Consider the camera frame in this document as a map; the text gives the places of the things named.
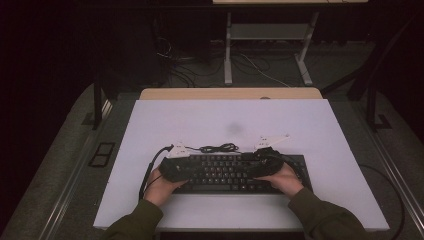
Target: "white tabletop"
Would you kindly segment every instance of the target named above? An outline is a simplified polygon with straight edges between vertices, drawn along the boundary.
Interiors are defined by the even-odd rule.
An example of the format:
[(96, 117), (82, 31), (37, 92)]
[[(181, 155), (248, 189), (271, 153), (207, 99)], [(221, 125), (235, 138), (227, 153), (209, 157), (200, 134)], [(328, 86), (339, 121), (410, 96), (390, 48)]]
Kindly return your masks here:
[[(367, 230), (388, 224), (327, 100), (139, 100), (134, 106), (95, 227), (107, 228), (137, 205), (149, 162), (162, 147), (234, 143), (254, 151), (260, 136), (289, 134), (273, 148), (302, 154), (314, 193), (352, 211)], [(156, 166), (165, 156), (162, 154)], [(173, 195), (159, 231), (301, 230), (285, 196)]]

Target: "floor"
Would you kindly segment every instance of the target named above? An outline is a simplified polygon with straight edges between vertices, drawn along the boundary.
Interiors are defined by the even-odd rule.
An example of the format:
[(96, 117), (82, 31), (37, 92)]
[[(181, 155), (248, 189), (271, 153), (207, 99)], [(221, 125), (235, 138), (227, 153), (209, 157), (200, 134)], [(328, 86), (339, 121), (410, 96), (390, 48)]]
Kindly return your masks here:
[[(189, 54), (178, 54), (178, 61), (168, 65), (170, 77), (162, 87), (226, 87), (223, 79), (222, 43), (213, 44), (216, 49), (212, 55), (214, 58), (207, 63), (199, 63)], [(357, 69), (367, 59), (373, 47), (371, 43), (312, 45), (305, 63), (314, 87), (322, 89)], [(304, 87), (293, 59), (293, 54), (301, 48), (299, 43), (236, 42), (232, 48), (233, 87)], [(330, 101), (351, 150), (391, 228), (389, 231), (371, 233), (372, 238), (389, 239), (396, 235), (397, 239), (422, 239), (424, 234), (416, 224), (423, 218), (422, 212), (415, 213), (424, 202), (421, 184), (424, 147), (381, 94), (377, 99), (377, 113), (388, 119), (391, 129), (379, 130), (377, 133), (370, 131), (364, 122), (365, 102), (351, 102), (346, 98), (349, 85), (336, 89), (326, 95), (326, 98)], [(93, 113), (92, 92), (91, 86), (75, 102), (1, 236), (2, 240), (98, 239), (101, 236), (103, 231), (92, 225), (139, 93), (122, 92), (118, 99), (107, 101), (103, 109), (104, 121), (98, 130), (93, 131), (90, 125)], [(88, 161), (101, 142), (115, 143), (109, 164), (105, 168), (88, 167)], [(391, 176), (386, 170), (388, 165), (398, 169), (406, 188), (413, 196), (411, 198), (408, 191), (401, 191), (401, 198), (406, 203), (405, 216), (402, 214), (403, 204), (391, 185), (392, 181), (387, 180)], [(161, 235), (162, 239), (198, 237), (247, 238), (242, 234), (229, 233)], [(252, 234), (247, 239), (264, 237), (303, 239), (303, 234)]]

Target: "person's right hand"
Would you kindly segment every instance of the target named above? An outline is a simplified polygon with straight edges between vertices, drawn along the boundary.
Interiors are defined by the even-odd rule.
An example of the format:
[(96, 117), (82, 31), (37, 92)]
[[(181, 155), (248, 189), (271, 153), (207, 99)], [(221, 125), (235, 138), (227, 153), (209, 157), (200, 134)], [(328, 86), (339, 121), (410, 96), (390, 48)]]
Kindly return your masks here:
[(297, 178), (294, 170), (287, 163), (284, 163), (280, 171), (274, 175), (258, 177), (255, 179), (271, 182), (271, 185), (274, 188), (282, 191), (290, 199), (292, 199), (294, 195), (296, 195), (303, 188), (303, 185)]

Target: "table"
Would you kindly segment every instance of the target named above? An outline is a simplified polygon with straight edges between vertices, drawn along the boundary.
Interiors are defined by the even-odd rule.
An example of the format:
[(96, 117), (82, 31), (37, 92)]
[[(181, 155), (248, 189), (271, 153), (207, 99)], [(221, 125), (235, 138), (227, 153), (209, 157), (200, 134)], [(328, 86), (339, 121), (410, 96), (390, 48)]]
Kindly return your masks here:
[[(333, 4), (365, 3), (368, 0), (213, 0), (214, 4)], [(227, 14), (227, 33), (225, 41), (224, 83), (232, 85), (231, 40), (302, 40), (303, 47), (295, 54), (297, 67), (305, 86), (312, 86), (312, 79), (305, 65), (305, 56), (314, 33), (319, 12), (314, 12), (308, 23), (297, 24), (233, 24), (231, 12)]]
[[(305, 156), (318, 197), (349, 209), (369, 231), (388, 229), (328, 101), (317, 89), (146, 89), (140, 99), (95, 227), (107, 228), (133, 210), (147, 165), (165, 145), (233, 142), (249, 152), (261, 135), (289, 133), (291, 138), (274, 149)], [(165, 217), (157, 230), (302, 231), (287, 203), (283, 195), (173, 195), (162, 208)]]

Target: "forearm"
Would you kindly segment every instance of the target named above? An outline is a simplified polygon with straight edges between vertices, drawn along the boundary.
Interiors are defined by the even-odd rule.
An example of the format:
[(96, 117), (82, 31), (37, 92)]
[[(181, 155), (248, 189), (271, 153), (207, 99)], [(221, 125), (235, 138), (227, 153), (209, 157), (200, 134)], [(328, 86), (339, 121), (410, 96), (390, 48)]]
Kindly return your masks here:
[(347, 209), (321, 201), (308, 189), (296, 194), (289, 208), (302, 223), (305, 232), (319, 239), (369, 239), (359, 220)]
[(156, 205), (140, 200), (134, 211), (113, 223), (101, 239), (151, 240), (162, 216), (162, 211)]

